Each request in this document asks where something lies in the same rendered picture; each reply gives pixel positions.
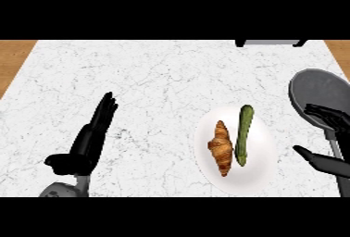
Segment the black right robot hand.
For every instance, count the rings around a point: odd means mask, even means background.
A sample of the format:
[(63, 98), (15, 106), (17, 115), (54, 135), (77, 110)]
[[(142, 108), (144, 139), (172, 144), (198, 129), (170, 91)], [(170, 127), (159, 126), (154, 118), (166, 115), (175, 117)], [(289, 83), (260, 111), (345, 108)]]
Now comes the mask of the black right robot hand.
[(293, 149), (315, 170), (350, 179), (350, 116), (337, 109), (314, 104), (306, 105), (305, 113), (317, 116), (334, 129), (342, 158), (317, 154), (300, 145), (294, 145)]

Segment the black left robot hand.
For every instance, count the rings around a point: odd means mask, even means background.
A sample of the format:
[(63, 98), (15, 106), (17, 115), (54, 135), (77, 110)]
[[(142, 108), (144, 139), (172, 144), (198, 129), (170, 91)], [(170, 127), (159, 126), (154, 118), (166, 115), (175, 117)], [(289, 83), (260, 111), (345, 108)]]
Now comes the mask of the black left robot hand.
[(113, 93), (107, 93), (91, 122), (79, 132), (70, 152), (51, 155), (46, 158), (45, 164), (52, 167), (57, 175), (91, 175), (101, 160), (105, 134), (119, 106)]

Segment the white oval plate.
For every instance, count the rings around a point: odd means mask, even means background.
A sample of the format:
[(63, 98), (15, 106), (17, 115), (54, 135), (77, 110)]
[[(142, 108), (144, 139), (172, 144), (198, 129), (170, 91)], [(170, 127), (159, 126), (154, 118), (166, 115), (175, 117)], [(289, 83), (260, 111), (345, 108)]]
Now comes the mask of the white oval plate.
[(197, 125), (194, 153), (207, 180), (224, 192), (252, 195), (266, 188), (278, 155), (252, 105), (219, 107), (206, 114)]

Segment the green squash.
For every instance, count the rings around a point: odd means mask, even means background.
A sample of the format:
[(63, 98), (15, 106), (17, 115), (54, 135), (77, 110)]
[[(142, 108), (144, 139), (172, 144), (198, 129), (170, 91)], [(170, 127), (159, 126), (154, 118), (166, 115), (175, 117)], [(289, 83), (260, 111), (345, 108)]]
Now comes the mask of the green squash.
[(249, 159), (249, 130), (253, 121), (255, 109), (252, 105), (244, 105), (240, 111), (238, 136), (235, 143), (235, 158), (241, 167), (247, 165)]

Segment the grey frying pan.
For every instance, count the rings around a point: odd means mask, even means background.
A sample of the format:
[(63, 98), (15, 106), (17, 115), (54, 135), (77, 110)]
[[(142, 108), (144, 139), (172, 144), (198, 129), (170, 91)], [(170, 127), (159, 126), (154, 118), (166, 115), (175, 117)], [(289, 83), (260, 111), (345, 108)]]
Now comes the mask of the grey frying pan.
[[(350, 116), (350, 83), (325, 70), (306, 69), (296, 74), (290, 81), (289, 98), (303, 119), (322, 129), (325, 140), (331, 144), (331, 156), (342, 158), (336, 131), (317, 116), (305, 113), (305, 108), (308, 104), (325, 106), (343, 111)], [(342, 197), (350, 197), (350, 179), (334, 176)]]

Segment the brown croissant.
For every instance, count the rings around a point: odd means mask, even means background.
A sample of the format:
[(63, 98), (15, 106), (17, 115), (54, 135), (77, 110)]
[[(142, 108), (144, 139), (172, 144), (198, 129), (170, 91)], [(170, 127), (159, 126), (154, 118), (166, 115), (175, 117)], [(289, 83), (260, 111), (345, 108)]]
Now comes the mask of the brown croissant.
[(221, 175), (227, 177), (231, 172), (234, 147), (231, 142), (229, 130), (222, 120), (219, 120), (216, 123), (215, 137), (209, 141), (209, 149), (212, 151), (212, 156), (216, 161)]

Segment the grey appliance with black feet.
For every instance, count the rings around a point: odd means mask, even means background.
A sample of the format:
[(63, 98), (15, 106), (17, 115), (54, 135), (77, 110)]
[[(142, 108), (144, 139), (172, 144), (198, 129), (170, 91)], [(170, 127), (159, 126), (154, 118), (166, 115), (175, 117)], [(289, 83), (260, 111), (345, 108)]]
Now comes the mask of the grey appliance with black feet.
[(244, 47), (246, 45), (277, 45), (277, 44), (291, 44), (293, 47), (302, 47), (308, 40), (235, 40), (237, 47)]

